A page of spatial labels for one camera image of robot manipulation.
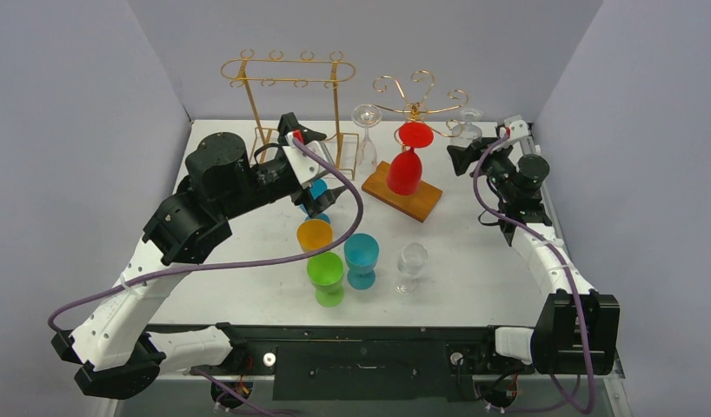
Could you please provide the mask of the clear glass tumbler goblet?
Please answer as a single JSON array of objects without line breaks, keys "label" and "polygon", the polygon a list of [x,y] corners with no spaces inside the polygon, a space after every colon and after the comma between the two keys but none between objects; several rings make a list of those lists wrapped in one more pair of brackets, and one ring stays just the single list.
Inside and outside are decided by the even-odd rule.
[{"label": "clear glass tumbler goblet", "polygon": [[483,113],[474,108],[463,108],[459,112],[459,123],[451,129],[450,144],[466,148],[472,142],[482,139],[482,129],[476,125]]}]

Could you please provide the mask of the red plastic goblet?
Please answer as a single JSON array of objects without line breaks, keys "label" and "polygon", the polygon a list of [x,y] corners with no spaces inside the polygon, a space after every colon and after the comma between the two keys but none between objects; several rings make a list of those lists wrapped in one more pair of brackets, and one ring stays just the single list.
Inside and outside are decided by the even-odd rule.
[{"label": "red plastic goblet", "polygon": [[423,122],[406,122],[396,134],[404,150],[390,164],[386,183],[398,195],[412,195],[422,180],[422,161],[416,151],[428,147],[434,133]]}]

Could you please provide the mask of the teal plastic goblet front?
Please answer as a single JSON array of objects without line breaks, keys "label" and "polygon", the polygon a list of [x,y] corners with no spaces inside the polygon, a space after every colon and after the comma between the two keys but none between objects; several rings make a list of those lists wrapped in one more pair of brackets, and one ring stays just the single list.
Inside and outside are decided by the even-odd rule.
[{"label": "teal plastic goblet front", "polygon": [[364,233],[356,233],[343,245],[343,254],[348,267],[347,281],[356,290],[371,288],[376,280],[375,267],[380,247],[377,240]]}]

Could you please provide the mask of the clear wine glass amber tint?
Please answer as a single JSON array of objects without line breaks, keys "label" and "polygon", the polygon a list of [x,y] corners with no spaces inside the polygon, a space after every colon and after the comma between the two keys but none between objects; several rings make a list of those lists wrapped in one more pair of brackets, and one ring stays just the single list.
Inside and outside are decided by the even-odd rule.
[{"label": "clear wine glass amber tint", "polygon": [[382,112],[374,104],[360,104],[353,109],[351,120],[363,130],[363,137],[356,150],[355,164],[357,172],[367,177],[375,172],[378,165],[377,150],[369,133],[382,120]]}]

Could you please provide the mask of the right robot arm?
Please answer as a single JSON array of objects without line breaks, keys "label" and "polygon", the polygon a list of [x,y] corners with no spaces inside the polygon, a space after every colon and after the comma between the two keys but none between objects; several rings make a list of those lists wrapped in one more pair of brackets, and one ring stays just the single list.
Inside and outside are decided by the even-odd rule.
[{"label": "right robot arm", "polygon": [[498,197],[497,224],[546,296],[533,328],[497,328],[494,338],[476,349],[477,359],[489,371],[502,369],[512,358],[541,374],[585,374],[589,369],[595,375],[610,374],[619,302],[586,281],[565,252],[542,200],[548,162],[535,154],[512,162],[511,151],[492,139],[447,147],[457,175],[481,165],[472,177],[484,177]]}]

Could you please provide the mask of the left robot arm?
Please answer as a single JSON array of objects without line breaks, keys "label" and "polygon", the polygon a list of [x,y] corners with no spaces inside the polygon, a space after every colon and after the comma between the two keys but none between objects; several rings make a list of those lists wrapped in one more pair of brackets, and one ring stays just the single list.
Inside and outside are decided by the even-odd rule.
[{"label": "left robot arm", "polygon": [[83,394],[126,400],[159,375],[211,367],[234,374],[245,365],[246,340],[228,323],[183,331],[152,331],[150,320],[174,288],[203,266],[231,237],[232,219],[282,198],[318,215],[337,191],[312,193],[332,162],[326,136],[284,114],[271,146],[274,156],[258,162],[231,132],[204,137],[185,160],[186,176],[143,227],[143,235],[116,284],[93,297],[96,309],[79,326],[58,329],[52,346],[78,365]]}]

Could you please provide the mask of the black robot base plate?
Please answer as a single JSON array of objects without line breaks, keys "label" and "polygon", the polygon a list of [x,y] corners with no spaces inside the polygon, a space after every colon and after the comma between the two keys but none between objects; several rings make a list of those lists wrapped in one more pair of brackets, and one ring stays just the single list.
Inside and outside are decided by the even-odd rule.
[{"label": "black robot base plate", "polygon": [[493,328],[234,326],[214,376],[272,377],[274,400],[471,400],[472,380],[534,369],[495,351]]}]

